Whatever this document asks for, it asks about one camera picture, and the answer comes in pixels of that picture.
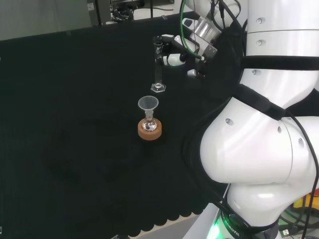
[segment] table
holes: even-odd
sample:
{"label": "table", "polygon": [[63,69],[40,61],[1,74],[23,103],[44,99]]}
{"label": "table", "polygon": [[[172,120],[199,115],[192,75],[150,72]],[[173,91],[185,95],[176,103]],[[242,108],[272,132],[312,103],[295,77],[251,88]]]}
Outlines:
{"label": "table", "polygon": [[[240,39],[220,37],[205,81],[187,79],[184,67],[164,70],[155,111],[163,134],[145,142],[137,102],[154,94],[152,37],[178,34],[178,23],[172,15],[0,42],[4,238],[136,236],[201,213],[207,201],[180,145],[238,82]],[[311,97],[307,106],[318,109]],[[222,194],[225,185],[214,189]]]}

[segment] plastic funnel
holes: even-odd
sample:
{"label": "plastic funnel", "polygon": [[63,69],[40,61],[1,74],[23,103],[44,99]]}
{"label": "plastic funnel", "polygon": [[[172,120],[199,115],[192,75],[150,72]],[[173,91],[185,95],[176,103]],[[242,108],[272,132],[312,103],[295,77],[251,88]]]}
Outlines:
{"label": "plastic funnel", "polygon": [[145,111],[145,120],[142,127],[146,131],[153,131],[157,123],[153,118],[153,110],[159,105],[159,100],[154,96],[144,96],[138,102],[139,107]]}

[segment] hexagonal base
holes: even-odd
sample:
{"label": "hexagonal base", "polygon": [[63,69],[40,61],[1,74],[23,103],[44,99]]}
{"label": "hexagonal base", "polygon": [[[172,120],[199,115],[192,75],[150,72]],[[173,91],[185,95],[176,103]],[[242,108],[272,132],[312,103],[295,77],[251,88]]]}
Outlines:
{"label": "hexagonal base", "polygon": [[151,86],[151,90],[159,93],[159,92],[163,92],[166,89],[166,85],[162,84],[162,83],[156,83],[156,84],[152,84]]}

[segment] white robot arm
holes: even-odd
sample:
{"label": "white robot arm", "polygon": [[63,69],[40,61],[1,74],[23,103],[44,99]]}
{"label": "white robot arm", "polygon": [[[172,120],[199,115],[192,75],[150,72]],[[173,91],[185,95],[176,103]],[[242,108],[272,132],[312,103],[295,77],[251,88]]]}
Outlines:
{"label": "white robot arm", "polygon": [[[185,0],[185,4],[200,15],[198,20],[184,18],[182,25],[184,28],[191,32],[190,40],[185,39],[185,44],[194,52],[198,57],[196,62],[206,62],[213,58],[217,53],[217,49],[213,46],[221,34],[223,24],[225,28],[229,27],[233,22],[231,16],[224,10],[224,23],[220,14],[218,0],[214,0],[213,12],[211,9],[211,1],[208,0]],[[233,14],[238,15],[240,12],[240,5],[234,0],[224,1]],[[163,43],[172,42],[174,46],[184,51],[184,46],[181,42],[181,36],[173,36],[164,34],[161,36]],[[165,66],[180,66],[185,63],[186,57],[179,53],[169,54],[162,57]],[[196,78],[203,75],[198,69],[193,69],[188,72],[188,76]]]}
{"label": "white robot arm", "polygon": [[[220,34],[209,14],[210,2],[186,1],[187,6],[201,16],[198,22],[194,21],[195,29],[203,24],[211,30],[210,33],[202,31],[207,34],[195,31],[191,38],[196,37],[200,44],[202,40],[210,44]],[[239,11],[234,1],[225,2],[234,14]],[[283,56],[283,60],[285,57],[319,57],[318,0],[248,2],[247,56]],[[228,15],[225,19],[227,25],[232,21]],[[216,21],[222,26],[217,16]],[[287,109],[304,99],[314,89],[318,78],[318,67],[299,70],[248,68],[244,69],[240,84]],[[300,117],[298,120],[315,153],[319,154],[319,118]],[[274,225],[286,207],[312,190],[317,173],[305,136],[291,118],[273,119],[236,98],[231,98],[206,130],[200,156],[211,179],[231,183],[227,203],[252,227]],[[224,217],[219,222],[224,238],[236,236]],[[275,237],[281,236],[275,233],[269,239]]]}

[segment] green cable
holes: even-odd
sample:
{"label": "green cable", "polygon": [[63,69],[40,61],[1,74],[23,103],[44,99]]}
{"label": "green cable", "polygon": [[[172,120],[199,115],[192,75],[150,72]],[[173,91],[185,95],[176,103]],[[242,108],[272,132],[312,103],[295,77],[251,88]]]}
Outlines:
{"label": "green cable", "polygon": [[184,7],[185,7],[185,2],[183,2],[183,5],[181,7],[181,12],[180,12],[180,39],[181,41],[183,41],[184,45],[185,45],[185,48],[189,51],[189,53],[191,55],[193,55],[194,57],[198,58],[201,60],[201,57],[198,56],[196,53],[194,53],[187,45],[186,43],[186,40],[185,40],[185,37],[184,37],[184,31],[183,31],[183,12],[184,12]]}

